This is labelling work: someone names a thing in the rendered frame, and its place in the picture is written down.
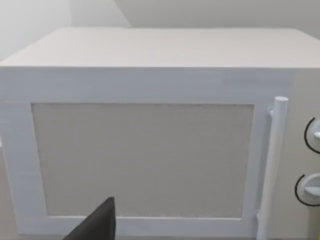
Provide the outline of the white microwave knob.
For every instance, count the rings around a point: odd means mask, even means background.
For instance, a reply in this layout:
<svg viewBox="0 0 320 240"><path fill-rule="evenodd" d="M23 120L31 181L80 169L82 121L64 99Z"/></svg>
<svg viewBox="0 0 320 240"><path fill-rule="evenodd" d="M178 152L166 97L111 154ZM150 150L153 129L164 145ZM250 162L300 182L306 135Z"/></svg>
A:
<svg viewBox="0 0 320 240"><path fill-rule="evenodd" d="M309 150L320 155L320 117L313 117L307 123L303 139Z"/></svg>
<svg viewBox="0 0 320 240"><path fill-rule="evenodd" d="M294 195L304 206L320 207L320 172L301 175L295 183Z"/></svg>

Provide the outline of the pale microwave door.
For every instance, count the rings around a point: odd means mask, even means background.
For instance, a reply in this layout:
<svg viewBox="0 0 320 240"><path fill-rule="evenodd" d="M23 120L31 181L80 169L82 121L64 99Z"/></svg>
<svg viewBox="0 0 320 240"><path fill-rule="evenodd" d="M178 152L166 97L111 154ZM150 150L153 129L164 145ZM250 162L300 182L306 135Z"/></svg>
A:
<svg viewBox="0 0 320 240"><path fill-rule="evenodd" d="M253 237L268 108L294 71L0 67L17 231L65 235L115 196L122 237Z"/></svg>

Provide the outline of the pale microwave oven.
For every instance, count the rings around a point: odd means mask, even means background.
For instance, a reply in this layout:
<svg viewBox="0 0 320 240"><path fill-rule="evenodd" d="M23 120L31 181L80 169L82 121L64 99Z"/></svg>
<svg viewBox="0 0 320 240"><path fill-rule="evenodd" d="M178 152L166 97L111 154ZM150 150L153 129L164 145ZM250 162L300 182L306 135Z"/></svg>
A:
<svg viewBox="0 0 320 240"><path fill-rule="evenodd" d="M294 71L288 107L300 85L320 77L320 40L296 29L150 29L69 27L50 33L0 67L284 68ZM267 148L260 171L256 239Z"/></svg>

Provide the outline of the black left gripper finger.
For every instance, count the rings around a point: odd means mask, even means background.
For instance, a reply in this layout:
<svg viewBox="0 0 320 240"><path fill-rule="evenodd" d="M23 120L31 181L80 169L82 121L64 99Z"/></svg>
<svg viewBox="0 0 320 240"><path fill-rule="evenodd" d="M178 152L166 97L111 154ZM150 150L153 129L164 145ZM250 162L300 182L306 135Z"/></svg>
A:
<svg viewBox="0 0 320 240"><path fill-rule="evenodd" d="M115 198L108 197L62 240L115 240Z"/></svg>

